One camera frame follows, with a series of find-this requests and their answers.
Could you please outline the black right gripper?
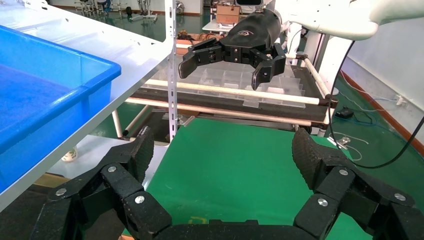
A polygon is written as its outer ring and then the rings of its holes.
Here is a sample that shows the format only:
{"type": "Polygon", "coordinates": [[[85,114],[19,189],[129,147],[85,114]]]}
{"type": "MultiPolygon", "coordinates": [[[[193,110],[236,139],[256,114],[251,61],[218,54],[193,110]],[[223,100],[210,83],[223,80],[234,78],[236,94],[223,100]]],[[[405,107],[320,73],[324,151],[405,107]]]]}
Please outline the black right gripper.
{"type": "Polygon", "coordinates": [[[255,68],[251,87],[256,91],[285,71],[286,54],[276,42],[281,24],[281,16],[269,9],[249,14],[219,41],[211,38],[190,46],[178,65],[179,77],[185,79],[199,66],[221,61],[251,65],[255,68]]]}

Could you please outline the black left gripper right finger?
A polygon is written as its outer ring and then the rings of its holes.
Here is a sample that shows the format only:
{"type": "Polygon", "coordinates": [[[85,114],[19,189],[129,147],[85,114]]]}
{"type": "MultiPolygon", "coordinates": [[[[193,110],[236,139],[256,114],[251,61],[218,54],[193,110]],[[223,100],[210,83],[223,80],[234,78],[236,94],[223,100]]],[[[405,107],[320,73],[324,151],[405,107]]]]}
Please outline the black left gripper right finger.
{"type": "Polygon", "coordinates": [[[423,239],[424,215],[411,196],[362,172],[342,151],[316,143],[303,128],[294,133],[291,149],[313,192],[295,216],[295,227],[323,240],[343,213],[375,240],[423,239]]]}

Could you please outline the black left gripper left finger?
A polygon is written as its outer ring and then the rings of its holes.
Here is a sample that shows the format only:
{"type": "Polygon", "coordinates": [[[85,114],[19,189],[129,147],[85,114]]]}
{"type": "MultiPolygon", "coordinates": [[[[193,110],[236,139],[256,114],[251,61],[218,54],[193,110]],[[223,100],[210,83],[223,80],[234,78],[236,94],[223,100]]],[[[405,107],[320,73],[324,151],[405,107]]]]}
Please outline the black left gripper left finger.
{"type": "Polygon", "coordinates": [[[32,240],[81,240],[85,230],[114,210],[136,240],[154,240],[172,217],[142,183],[153,158],[154,135],[144,126],[128,143],[112,147],[91,170],[52,189],[32,240]]]}

